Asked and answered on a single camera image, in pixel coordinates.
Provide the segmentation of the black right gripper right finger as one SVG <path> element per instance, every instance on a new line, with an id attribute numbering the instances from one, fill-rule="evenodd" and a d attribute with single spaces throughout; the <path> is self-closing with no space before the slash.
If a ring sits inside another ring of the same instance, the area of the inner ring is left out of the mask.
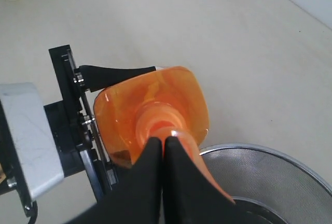
<path id="1" fill-rule="evenodd" d="M 165 223 L 249 223 L 248 213 L 206 179 L 176 137 L 164 145 L 163 208 Z"/>

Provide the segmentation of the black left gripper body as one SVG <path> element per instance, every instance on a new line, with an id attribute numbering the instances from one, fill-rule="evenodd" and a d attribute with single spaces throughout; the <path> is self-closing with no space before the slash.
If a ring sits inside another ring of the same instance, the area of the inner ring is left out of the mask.
<path id="1" fill-rule="evenodd" d="M 64 175 L 86 172 L 96 200 L 118 182 L 86 96 L 83 76 L 70 45 L 49 49 L 62 99 L 44 107 Z"/>

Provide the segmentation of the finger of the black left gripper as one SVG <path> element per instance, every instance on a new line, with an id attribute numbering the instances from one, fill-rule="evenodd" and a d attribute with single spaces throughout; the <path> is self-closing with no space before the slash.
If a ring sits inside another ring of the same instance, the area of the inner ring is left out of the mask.
<path id="1" fill-rule="evenodd" d="M 84 80 L 86 89 L 99 91 L 116 85 L 125 80 L 156 71 L 155 66 L 143 68 L 106 68 L 91 65 L 82 65 L 79 72 Z"/>

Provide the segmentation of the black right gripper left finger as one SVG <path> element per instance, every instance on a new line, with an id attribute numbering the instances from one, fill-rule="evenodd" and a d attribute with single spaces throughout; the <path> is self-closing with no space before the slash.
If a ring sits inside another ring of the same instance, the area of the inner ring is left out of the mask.
<path id="1" fill-rule="evenodd" d="M 158 223 L 161 170 L 162 142 L 152 137 L 116 188 L 68 223 Z"/>

